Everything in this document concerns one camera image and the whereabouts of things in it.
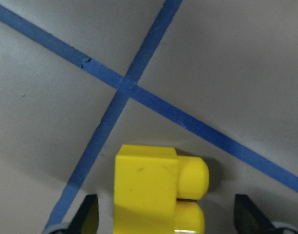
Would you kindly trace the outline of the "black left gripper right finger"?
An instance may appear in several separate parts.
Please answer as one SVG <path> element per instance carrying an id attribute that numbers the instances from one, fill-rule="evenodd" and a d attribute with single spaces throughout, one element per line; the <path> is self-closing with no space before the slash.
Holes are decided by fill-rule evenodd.
<path id="1" fill-rule="evenodd" d="M 236 194 L 234 226 L 238 234 L 281 234 L 247 195 Z"/>

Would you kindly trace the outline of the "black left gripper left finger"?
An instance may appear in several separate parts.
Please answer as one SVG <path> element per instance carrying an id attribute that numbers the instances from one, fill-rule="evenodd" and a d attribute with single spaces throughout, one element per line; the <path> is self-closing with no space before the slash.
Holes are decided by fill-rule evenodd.
<path id="1" fill-rule="evenodd" d="M 99 226 L 98 196 L 86 195 L 70 225 L 68 234 L 96 234 Z"/>

